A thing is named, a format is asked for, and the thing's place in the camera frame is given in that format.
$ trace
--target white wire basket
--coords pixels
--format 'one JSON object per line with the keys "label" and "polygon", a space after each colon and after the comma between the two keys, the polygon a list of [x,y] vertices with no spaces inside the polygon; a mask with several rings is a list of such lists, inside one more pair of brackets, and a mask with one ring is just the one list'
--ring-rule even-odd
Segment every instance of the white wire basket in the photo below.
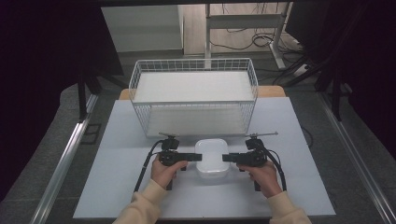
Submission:
{"label": "white wire basket", "polygon": [[242,135],[257,99],[250,59],[138,61],[129,96],[146,137]]}

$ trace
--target white table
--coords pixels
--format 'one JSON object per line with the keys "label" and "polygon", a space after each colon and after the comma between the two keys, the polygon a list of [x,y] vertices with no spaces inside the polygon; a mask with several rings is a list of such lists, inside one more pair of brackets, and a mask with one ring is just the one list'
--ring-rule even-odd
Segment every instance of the white table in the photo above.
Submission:
{"label": "white table", "polygon": [[[292,201],[309,216],[335,215],[317,166],[305,142],[288,97],[259,98],[249,133],[279,135],[262,137],[277,152]],[[246,152],[245,138],[223,138],[230,152]],[[117,217],[132,197],[141,166],[158,139],[147,139],[130,101],[116,101],[102,143],[82,192],[74,218]],[[193,152],[200,139],[180,138],[180,152]],[[141,189],[149,181],[150,166]],[[267,201],[254,191],[248,173],[232,164],[221,181],[198,176],[195,162],[177,172],[173,190],[162,202],[163,219],[270,217]]]}

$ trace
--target hand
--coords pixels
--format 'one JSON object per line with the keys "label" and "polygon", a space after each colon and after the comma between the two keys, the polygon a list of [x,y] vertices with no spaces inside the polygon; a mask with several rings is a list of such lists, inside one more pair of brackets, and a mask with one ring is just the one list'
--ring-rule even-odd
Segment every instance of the hand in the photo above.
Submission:
{"label": "hand", "polygon": [[152,162],[151,167],[151,179],[154,180],[163,189],[171,182],[173,178],[176,178],[176,171],[180,168],[187,166],[187,161],[178,161],[172,166],[164,166],[160,160],[159,156],[155,158]]}
{"label": "hand", "polygon": [[271,161],[267,161],[263,167],[251,167],[236,164],[239,169],[248,171],[250,179],[257,181],[261,187],[262,194],[266,198],[271,198],[282,192],[276,180],[276,168]]}

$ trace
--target white lid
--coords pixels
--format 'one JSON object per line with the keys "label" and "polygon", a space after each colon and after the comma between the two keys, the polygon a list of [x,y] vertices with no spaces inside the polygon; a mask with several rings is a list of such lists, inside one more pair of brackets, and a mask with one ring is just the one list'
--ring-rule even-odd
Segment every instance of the white lid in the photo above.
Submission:
{"label": "white lid", "polygon": [[195,153],[202,154],[202,161],[197,162],[197,170],[204,174],[227,172],[230,163],[222,161],[222,154],[228,154],[228,145],[222,139],[200,140],[195,145]]}

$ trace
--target black curtain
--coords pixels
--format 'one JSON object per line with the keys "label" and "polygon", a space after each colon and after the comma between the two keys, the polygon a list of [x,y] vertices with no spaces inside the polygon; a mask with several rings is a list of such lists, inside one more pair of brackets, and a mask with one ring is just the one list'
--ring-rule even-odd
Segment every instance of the black curtain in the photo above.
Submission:
{"label": "black curtain", "polygon": [[350,104],[396,158],[396,3],[371,1],[342,59]]}
{"label": "black curtain", "polygon": [[62,90],[77,83],[79,73],[122,70],[98,5],[2,1],[0,27],[3,200],[50,126]]}

